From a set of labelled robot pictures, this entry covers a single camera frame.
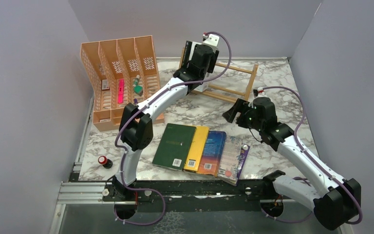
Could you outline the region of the dark green book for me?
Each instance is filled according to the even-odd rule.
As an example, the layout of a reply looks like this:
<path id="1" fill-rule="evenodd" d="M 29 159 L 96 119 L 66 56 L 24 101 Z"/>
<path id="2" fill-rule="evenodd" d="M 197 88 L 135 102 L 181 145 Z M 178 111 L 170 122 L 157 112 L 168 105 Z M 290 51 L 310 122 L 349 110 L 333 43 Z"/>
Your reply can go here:
<path id="1" fill-rule="evenodd" d="M 195 132 L 195 126 L 167 124 L 152 164 L 172 170 L 182 170 Z"/>

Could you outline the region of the black Moon and Sixpence book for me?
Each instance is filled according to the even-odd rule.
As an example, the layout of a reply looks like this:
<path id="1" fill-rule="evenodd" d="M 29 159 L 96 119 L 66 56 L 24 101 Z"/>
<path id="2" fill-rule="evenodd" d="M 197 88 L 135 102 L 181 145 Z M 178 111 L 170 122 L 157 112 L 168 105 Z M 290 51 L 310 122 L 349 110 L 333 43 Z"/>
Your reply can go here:
<path id="1" fill-rule="evenodd" d="M 184 51 L 182 54 L 182 59 L 180 63 L 180 68 L 186 67 L 189 61 L 190 51 L 191 51 L 192 42 L 186 41 Z"/>

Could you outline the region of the white Afternoon tea book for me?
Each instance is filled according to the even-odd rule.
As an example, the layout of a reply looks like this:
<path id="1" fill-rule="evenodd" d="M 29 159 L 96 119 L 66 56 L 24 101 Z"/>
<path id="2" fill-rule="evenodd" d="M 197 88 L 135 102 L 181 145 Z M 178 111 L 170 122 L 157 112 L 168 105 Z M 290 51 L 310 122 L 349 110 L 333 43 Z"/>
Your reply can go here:
<path id="1" fill-rule="evenodd" d="M 187 41 L 186 50 L 185 50 L 186 64 L 188 64 L 191 61 L 196 45 L 197 45 L 197 42 L 195 41 Z"/>

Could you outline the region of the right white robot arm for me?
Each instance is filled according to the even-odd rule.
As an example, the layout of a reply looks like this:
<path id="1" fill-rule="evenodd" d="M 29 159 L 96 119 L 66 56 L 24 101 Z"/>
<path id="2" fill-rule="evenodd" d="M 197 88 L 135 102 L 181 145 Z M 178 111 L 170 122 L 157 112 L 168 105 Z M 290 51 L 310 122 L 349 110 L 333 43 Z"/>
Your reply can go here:
<path id="1" fill-rule="evenodd" d="M 263 178 L 265 197 L 283 195 L 295 200 L 312 211 L 328 230 L 335 230 L 355 216 L 362 217 L 360 184 L 353 178 L 346 180 L 305 148 L 294 130 L 278 121 L 270 98 L 257 97 L 252 102 L 238 99 L 223 118 L 256 130 L 263 143 L 287 158 L 308 180 L 303 183 L 277 170 Z"/>

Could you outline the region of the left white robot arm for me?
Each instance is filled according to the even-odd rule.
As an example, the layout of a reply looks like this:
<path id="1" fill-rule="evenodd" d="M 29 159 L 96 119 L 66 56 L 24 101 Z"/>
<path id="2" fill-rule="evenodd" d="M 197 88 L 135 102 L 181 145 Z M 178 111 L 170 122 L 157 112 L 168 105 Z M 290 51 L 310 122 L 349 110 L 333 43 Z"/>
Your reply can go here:
<path id="1" fill-rule="evenodd" d="M 206 74 L 213 72 L 219 54 L 217 47 L 202 42 L 191 49 L 189 61 L 173 74 L 164 87 L 140 104 L 129 103 L 124 108 L 114 141 L 115 146 L 122 148 L 124 153 L 119 169 L 112 177 L 115 194 L 121 200 L 133 196 L 131 184 L 136 181 L 136 168 L 142 150 L 152 140 L 153 122 L 169 106 L 206 82 Z"/>

